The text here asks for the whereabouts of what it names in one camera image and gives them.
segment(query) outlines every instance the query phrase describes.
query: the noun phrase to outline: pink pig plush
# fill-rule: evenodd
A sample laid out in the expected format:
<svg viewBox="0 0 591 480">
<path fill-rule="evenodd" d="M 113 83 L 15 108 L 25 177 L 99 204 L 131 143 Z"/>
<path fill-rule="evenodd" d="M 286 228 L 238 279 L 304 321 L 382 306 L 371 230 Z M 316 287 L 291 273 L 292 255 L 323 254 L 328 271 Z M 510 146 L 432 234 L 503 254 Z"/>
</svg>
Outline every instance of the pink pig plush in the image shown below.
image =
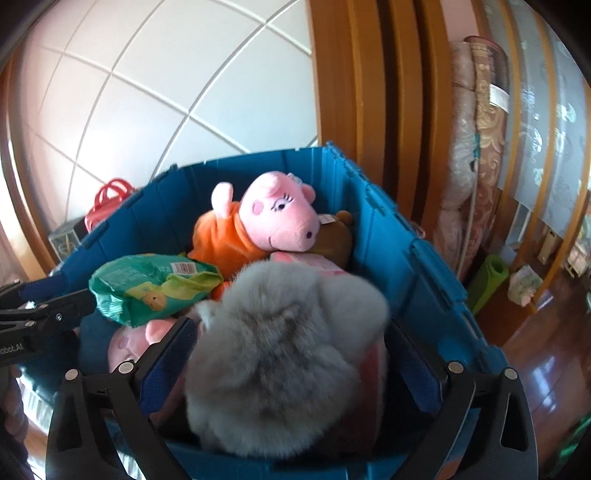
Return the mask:
<svg viewBox="0 0 591 480">
<path fill-rule="evenodd" d="M 292 174 L 264 173 L 240 202 L 233 187 L 219 183 L 213 210 L 199 217 L 189 258 L 217 266 L 225 280 L 277 250 L 305 252 L 316 240 L 320 222 L 312 208 L 314 189 Z"/>
<path fill-rule="evenodd" d="M 109 371 L 112 372 L 119 364 L 127 360 L 137 362 L 150 345 L 158 343 L 164 338 L 173 327 L 174 322 L 176 320 L 173 318 L 150 320 L 141 327 L 121 327 L 117 330 L 109 343 Z M 150 420 L 154 426 L 158 427 L 163 424 L 180 405 L 183 400 L 184 380 L 185 376 L 182 373 L 170 391 L 162 409 L 150 414 Z"/>
</svg>

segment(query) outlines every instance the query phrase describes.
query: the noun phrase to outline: floor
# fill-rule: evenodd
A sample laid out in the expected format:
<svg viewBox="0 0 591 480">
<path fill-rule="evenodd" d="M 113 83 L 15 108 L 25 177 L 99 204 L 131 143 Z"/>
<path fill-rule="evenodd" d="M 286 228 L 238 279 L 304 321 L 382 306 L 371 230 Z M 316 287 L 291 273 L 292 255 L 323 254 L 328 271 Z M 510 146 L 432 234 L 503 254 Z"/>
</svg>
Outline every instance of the floor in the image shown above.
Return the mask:
<svg viewBox="0 0 591 480">
<path fill-rule="evenodd" d="M 554 301 L 529 317 L 503 346 L 521 376 L 543 466 L 558 444 L 591 411 L 591 316 L 586 289 L 566 273 Z"/>
</svg>

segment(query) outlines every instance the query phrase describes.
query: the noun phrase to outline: wall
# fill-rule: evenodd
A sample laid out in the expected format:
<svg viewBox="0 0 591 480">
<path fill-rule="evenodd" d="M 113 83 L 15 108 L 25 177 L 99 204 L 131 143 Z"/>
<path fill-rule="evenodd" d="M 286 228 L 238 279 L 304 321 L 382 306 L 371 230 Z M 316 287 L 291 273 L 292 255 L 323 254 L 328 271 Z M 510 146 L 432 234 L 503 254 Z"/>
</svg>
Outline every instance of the wall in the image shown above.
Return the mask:
<svg viewBox="0 0 591 480">
<path fill-rule="evenodd" d="M 479 34 L 472 0 L 441 0 L 441 8 L 449 41 Z"/>
<path fill-rule="evenodd" d="M 50 229 L 100 185 L 316 141 L 306 0 L 61 0 L 20 71 L 30 179 Z"/>
</svg>

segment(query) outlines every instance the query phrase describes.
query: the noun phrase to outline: pig eye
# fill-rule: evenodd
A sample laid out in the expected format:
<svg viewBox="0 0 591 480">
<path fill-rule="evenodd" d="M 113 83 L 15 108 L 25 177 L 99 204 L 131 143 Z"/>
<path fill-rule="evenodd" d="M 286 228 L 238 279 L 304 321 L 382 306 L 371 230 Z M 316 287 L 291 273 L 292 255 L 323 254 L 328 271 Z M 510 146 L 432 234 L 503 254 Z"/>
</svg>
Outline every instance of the pig eye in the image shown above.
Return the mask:
<svg viewBox="0 0 591 480">
<path fill-rule="evenodd" d="M 293 202 L 293 198 L 290 197 L 288 194 L 284 193 L 283 197 L 275 200 L 275 203 L 271 207 L 271 210 L 273 210 L 274 212 L 280 212 L 283 209 L 285 209 L 285 207 L 287 207 L 287 205 L 291 202 Z"/>
</svg>

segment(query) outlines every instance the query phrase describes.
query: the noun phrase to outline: green snack bag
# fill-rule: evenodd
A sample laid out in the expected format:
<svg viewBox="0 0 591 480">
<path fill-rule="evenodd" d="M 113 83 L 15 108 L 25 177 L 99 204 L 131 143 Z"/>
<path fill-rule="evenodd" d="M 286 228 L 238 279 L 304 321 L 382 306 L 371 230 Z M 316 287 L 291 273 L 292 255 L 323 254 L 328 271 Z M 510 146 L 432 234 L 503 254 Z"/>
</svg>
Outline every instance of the green snack bag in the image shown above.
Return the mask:
<svg viewBox="0 0 591 480">
<path fill-rule="evenodd" d="M 106 263 L 92 275 L 89 288 L 105 317 L 139 327 L 203 300 L 222 282 L 214 265 L 144 254 Z"/>
</svg>

